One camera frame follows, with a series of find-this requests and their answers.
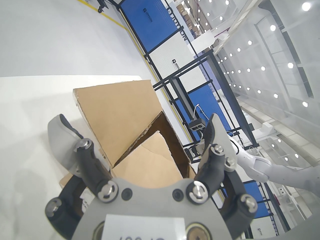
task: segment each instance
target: open cardboard box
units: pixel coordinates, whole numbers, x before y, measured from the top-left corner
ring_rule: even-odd
[[[177,169],[180,178],[194,178],[190,160],[150,80],[74,89],[73,95],[98,141],[95,146],[99,145],[114,177],[128,179],[131,176],[134,181],[130,182],[147,188],[174,184],[176,178],[164,178],[163,173],[177,177]],[[170,164],[171,156],[177,168]],[[141,169],[145,169],[145,176],[153,171],[152,182],[143,177]]]

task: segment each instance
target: gray mounting plate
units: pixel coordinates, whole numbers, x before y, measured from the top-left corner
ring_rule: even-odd
[[[186,196],[187,186],[193,182],[185,178],[169,187],[159,189],[147,189],[135,186],[122,178],[113,178],[118,184],[118,195],[110,203],[103,203],[95,198],[81,218],[75,230],[73,240],[92,239],[94,229],[105,220],[107,214],[153,216],[153,217],[181,217],[185,220],[185,226],[192,223],[204,225],[210,232],[212,239],[231,240],[230,233],[216,206],[211,199],[201,205],[193,204]],[[132,198],[124,201],[121,193],[124,189],[132,190]],[[184,198],[177,202],[172,193],[180,189]]]

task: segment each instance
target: white pegboard panel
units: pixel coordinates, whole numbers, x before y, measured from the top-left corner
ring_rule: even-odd
[[[162,78],[169,76],[194,60],[180,33],[176,33],[151,52],[150,58]],[[180,80],[187,92],[206,82],[206,78],[199,67],[195,67],[191,71],[183,74]],[[172,86],[170,85],[168,88],[172,96],[177,98]]]

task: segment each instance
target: ceiling light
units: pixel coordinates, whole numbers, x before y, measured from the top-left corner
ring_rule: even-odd
[[[303,11],[309,11],[310,8],[311,8],[311,4],[309,2],[304,2],[302,4],[302,10]]]

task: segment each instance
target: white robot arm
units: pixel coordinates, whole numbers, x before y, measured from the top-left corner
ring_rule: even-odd
[[[320,165],[308,168],[293,168],[272,164],[268,159],[246,152],[232,137],[232,146],[238,164],[255,181],[274,183],[311,191],[320,197]]]

